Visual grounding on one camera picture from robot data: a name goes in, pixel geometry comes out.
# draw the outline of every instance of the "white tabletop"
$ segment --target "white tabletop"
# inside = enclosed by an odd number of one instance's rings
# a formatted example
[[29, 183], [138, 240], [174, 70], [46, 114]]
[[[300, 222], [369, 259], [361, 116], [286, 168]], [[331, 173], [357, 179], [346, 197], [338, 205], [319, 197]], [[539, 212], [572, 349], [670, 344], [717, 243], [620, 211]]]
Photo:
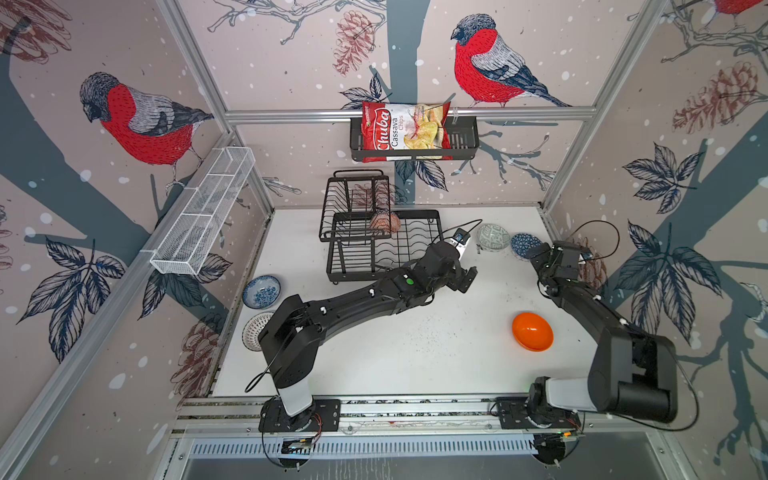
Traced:
[[[550, 241], [533, 207], [448, 207], [437, 209], [443, 229], [482, 218], [511, 235], [532, 233]], [[370, 282], [333, 285], [326, 275], [328, 243], [317, 237], [320, 210], [278, 210], [254, 277], [274, 275], [282, 285], [274, 311], [287, 296], [302, 300], [338, 296]], [[334, 336], [318, 349], [310, 389], [314, 395], [418, 395], [527, 392], [537, 376], [586, 376], [595, 342], [572, 316], [538, 292], [528, 261], [507, 247], [478, 253], [475, 239], [462, 266], [478, 267], [465, 294], [443, 287], [431, 305], [369, 320]], [[260, 310], [243, 306], [214, 386], [214, 396], [246, 396], [245, 385], [266, 363], [242, 341], [245, 324]], [[543, 316], [554, 331], [544, 352], [523, 349], [512, 336], [520, 312]], [[267, 376], [250, 396], [271, 396]]]

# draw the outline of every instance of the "black mounting plate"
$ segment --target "black mounting plate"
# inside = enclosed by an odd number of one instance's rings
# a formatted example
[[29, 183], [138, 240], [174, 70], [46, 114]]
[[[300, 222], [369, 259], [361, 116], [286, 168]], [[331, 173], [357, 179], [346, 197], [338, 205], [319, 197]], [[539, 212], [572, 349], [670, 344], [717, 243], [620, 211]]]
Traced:
[[[313, 413], [323, 420], [324, 432], [339, 431], [339, 414], [341, 412], [341, 400], [315, 399]], [[267, 400], [261, 407], [261, 419], [259, 420], [259, 432], [284, 433], [284, 432], [317, 432], [319, 425], [317, 420], [310, 418], [306, 422], [291, 422], [291, 418], [283, 408], [283, 402], [279, 398]]]
[[[496, 415], [498, 421], [502, 425], [502, 430], [519, 430], [519, 429], [539, 429], [542, 428], [539, 425], [533, 423], [528, 417], [528, 408], [525, 402], [528, 400], [527, 396], [519, 397], [499, 397], [495, 399], [498, 404]], [[551, 420], [551, 425], [547, 428], [550, 429], [573, 429], [574, 426], [569, 422], [575, 422], [581, 429], [581, 420], [578, 418], [577, 413], [573, 413], [570, 410], [556, 409], [547, 407], [545, 415]]]

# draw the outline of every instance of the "gray floor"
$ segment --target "gray floor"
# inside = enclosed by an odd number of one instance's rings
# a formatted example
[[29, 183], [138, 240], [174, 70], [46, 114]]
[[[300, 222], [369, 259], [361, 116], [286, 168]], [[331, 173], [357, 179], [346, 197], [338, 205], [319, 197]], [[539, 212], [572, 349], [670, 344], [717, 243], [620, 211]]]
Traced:
[[301, 472], [270, 464], [266, 459], [190, 460], [184, 480], [496, 480], [526, 478], [592, 480], [663, 479], [645, 434], [591, 433], [564, 460], [561, 468], [545, 468], [529, 455], [312, 460]]

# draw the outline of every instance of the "black basket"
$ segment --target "black basket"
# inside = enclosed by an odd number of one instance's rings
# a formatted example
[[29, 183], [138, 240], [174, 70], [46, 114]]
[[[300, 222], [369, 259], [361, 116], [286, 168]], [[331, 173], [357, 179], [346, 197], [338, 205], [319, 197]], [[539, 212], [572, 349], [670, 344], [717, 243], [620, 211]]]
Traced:
[[[339, 176], [352, 173], [355, 175]], [[320, 241], [390, 238], [392, 225], [389, 216], [382, 215], [377, 219], [377, 228], [371, 225], [374, 214], [389, 211], [390, 208], [392, 191], [389, 177], [382, 170], [337, 170], [326, 185], [323, 215], [320, 218]]]
[[354, 161], [363, 161], [367, 157], [410, 157], [411, 160], [421, 160], [417, 157], [443, 157], [443, 160], [471, 160], [475, 158], [480, 146], [477, 117], [446, 118], [443, 127], [451, 141], [451, 148], [428, 150], [363, 150], [362, 118], [351, 118], [349, 124], [349, 149]]
[[[328, 280], [356, 282], [376, 280], [387, 270], [424, 256], [430, 243], [443, 240], [440, 213], [437, 210], [398, 210], [400, 228], [388, 239], [361, 241], [335, 240], [329, 245]], [[340, 223], [370, 223], [372, 214], [336, 214]]]

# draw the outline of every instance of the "blue bowl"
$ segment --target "blue bowl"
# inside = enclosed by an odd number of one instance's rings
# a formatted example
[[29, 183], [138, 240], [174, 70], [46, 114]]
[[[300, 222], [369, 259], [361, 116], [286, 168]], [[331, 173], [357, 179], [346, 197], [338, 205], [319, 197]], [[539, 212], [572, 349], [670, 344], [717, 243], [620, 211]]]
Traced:
[[512, 236], [509, 244], [512, 247], [512, 251], [515, 252], [518, 257], [527, 259], [528, 250], [532, 247], [541, 245], [541, 240], [530, 233], [518, 233], [517, 235]]
[[251, 280], [243, 290], [243, 303], [248, 308], [261, 310], [269, 307], [280, 296], [280, 281], [271, 275]]

